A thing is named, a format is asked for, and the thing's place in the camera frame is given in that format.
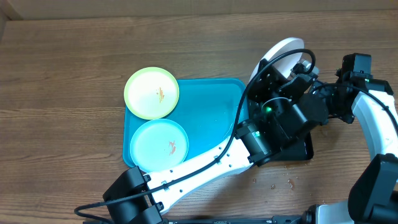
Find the light blue plate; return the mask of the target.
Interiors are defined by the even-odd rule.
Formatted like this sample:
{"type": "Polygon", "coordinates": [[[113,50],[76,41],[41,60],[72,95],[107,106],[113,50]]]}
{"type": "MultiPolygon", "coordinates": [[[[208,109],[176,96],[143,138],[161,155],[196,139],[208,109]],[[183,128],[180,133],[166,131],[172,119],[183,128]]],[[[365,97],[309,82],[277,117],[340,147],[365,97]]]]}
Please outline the light blue plate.
{"type": "Polygon", "coordinates": [[[185,130],[169,119],[155,119],[141,125],[130,141],[129,155],[140,170],[149,173],[171,169],[188,154],[185,130]]]}

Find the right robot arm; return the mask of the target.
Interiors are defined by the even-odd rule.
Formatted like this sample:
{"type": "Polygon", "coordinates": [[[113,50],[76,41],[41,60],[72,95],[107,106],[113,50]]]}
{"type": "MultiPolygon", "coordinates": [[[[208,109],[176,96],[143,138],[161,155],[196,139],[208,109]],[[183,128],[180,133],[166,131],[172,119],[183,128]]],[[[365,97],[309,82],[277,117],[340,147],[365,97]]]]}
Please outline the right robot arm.
{"type": "Polygon", "coordinates": [[[309,91],[339,106],[332,117],[357,118],[371,162],[352,186],[347,200],[311,206],[303,223],[397,223],[397,112],[387,81],[352,78],[315,84],[309,91]]]}

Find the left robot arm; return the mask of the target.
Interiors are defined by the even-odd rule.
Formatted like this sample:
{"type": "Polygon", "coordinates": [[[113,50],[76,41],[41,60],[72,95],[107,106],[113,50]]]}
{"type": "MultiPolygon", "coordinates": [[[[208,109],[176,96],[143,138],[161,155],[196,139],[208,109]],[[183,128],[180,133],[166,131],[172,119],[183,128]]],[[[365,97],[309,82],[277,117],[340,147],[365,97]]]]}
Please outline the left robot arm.
{"type": "Polygon", "coordinates": [[[287,75],[274,61],[261,60],[242,95],[254,105],[252,115],[235,120],[217,147],[176,167],[146,175],[136,166],[123,172],[103,195],[111,222],[161,223],[180,199],[212,181],[271,161],[312,158],[310,131],[328,116],[323,101],[307,92],[317,77],[305,60],[287,75]]]}

